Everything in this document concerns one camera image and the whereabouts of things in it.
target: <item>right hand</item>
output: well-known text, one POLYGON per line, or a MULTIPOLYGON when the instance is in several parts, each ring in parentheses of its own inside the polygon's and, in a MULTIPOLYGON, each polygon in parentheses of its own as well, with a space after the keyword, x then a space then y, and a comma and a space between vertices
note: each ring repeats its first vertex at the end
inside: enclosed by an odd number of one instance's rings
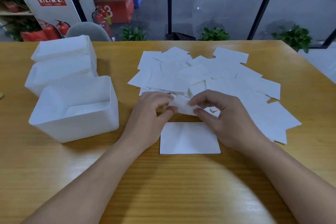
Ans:
POLYGON ((213 130, 225 146, 250 155, 270 142, 254 124, 237 97, 205 90, 195 95, 189 105, 199 105, 202 108, 215 106, 219 109, 218 118, 200 108, 194 109, 194 113, 213 130))

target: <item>gray chair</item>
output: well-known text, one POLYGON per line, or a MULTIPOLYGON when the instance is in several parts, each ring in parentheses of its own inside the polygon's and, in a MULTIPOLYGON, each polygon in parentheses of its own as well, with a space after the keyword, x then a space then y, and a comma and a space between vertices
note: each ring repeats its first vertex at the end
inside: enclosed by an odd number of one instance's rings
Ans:
POLYGON ((80 35, 88 35, 91 41, 111 42, 111 38, 106 31, 93 22, 80 22, 71 26, 66 37, 74 37, 80 35))

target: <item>white container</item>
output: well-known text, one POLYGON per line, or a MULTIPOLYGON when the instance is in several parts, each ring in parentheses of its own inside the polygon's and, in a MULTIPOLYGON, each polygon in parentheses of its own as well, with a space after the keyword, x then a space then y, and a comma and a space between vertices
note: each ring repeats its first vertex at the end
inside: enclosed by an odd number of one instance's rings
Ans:
POLYGON ((98 77, 88 54, 35 63, 24 86, 40 96, 46 86, 76 75, 98 77))
POLYGON ((118 129, 118 100, 111 78, 77 76, 46 87, 29 124, 60 143, 118 129))
POLYGON ((51 41, 42 41, 31 56, 36 63, 61 57, 86 55, 91 57, 92 65, 97 70, 97 57, 90 37, 81 35, 51 41))

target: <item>person's arm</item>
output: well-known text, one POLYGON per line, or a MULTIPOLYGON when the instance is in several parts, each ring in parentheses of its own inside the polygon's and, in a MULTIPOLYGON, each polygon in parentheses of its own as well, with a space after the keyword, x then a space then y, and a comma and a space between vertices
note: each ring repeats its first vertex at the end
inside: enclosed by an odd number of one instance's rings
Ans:
POLYGON ((92 166, 37 209, 22 224, 98 223, 121 177, 134 160, 160 137, 177 111, 156 109, 173 100, 163 92, 145 92, 134 107, 124 133, 92 166))
POLYGON ((250 157, 264 171, 299 223, 335 223, 336 189, 269 141, 237 97, 206 90, 189 104, 221 111, 217 118, 194 110, 224 145, 250 157))

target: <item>number 3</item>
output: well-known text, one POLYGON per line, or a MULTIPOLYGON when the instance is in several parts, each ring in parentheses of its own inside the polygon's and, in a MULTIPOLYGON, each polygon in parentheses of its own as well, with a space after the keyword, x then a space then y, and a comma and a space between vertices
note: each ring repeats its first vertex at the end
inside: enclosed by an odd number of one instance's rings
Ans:
POLYGON ((104 9, 109 13, 110 17, 112 17, 112 11, 111 11, 111 7, 109 7, 108 5, 104 6, 104 9))

